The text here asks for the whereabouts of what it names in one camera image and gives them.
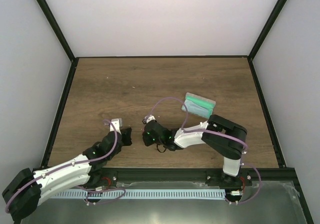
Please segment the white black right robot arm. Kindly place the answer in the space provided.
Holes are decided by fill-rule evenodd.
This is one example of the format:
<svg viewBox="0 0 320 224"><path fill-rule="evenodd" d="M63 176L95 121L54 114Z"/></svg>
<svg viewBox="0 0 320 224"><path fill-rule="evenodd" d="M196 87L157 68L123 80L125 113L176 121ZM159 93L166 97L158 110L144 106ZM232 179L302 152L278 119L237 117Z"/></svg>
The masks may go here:
<svg viewBox="0 0 320 224"><path fill-rule="evenodd" d="M159 124L153 115L145 117L143 142L163 146L165 150L177 151L190 146L206 144L223 156L222 179L227 185L234 185L240 179L242 155L247 152L247 130L218 115L211 115L205 122L189 128L167 129Z"/></svg>

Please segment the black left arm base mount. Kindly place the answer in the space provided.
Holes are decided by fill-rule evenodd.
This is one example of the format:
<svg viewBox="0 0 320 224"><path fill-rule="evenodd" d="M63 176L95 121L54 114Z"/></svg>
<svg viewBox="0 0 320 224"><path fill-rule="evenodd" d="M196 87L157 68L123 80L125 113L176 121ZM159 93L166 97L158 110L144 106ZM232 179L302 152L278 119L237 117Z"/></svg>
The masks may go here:
<svg viewBox="0 0 320 224"><path fill-rule="evenodd" d="M115 186L117 181L117 171L113 168L102 168L89 173L89 180L83 187L96 188L99 186Z"/></svg>

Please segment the light blue cleaning cloth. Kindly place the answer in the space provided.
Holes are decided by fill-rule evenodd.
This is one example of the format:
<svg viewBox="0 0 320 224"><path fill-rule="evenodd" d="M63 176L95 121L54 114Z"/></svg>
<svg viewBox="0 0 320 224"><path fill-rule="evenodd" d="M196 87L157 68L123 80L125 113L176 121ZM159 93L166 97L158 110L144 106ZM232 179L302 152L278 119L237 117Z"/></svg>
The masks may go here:
<svg viewBox="0 0 320 224"><path fill-rule="evenodd" d="M183 111L187 111L190 114L197 115L203 118L209 118L209 110L202 107L192 101L186 100L181 108Z"/></svg>

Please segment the grey case green lining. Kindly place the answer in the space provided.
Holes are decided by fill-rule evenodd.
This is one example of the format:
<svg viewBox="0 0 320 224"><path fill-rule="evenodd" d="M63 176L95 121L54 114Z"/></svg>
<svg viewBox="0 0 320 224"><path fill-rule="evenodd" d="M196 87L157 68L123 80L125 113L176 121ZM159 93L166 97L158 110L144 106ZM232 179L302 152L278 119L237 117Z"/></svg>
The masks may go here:
<svg viewBox="0 0 320 224"><path fill-rule="evenodd" d="M213 109L214 107L216 106L216 101L214 100L211 100L211 99L208 99L208 98L205 98L205 97L201 97L199 95L196 95L196 94L192 94L190 92L187 92L185 94L185 100L189 100L189 101L192 101L202 107L205 107L206 109L208 109L209 111L209 118L210 116L213 114Z"/></svg>

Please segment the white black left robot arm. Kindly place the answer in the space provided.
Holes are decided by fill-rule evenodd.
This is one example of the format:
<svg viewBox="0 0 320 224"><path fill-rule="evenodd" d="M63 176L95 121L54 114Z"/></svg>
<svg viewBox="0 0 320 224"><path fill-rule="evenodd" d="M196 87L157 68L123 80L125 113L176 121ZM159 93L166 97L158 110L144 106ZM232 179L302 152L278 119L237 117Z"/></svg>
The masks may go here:
<svg viewBox="0 0 320 224"><path fill-rule="evenodd" d="M2 192L5 211L13 221L26 218L55 194L75 186L96 186L102 180L102 168L122 147L132 144L132 129L110 131L82 154L57 166L21 170Z"/></svg>

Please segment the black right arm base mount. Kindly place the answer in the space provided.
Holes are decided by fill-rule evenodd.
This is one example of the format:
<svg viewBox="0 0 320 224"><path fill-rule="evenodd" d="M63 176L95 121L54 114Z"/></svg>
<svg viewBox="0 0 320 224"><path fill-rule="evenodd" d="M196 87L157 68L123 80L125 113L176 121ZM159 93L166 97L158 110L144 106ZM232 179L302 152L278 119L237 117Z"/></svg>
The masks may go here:
<svg viewBox="0 0 320 224"><path fill-rule="evenodd" d="M243 185L252 186L252 181L247 178L249 172L246 169L240 169L237 176L225 174L222 169L207 169L206 184L208 186L218 186L219 188L240 188Z"/></svg>

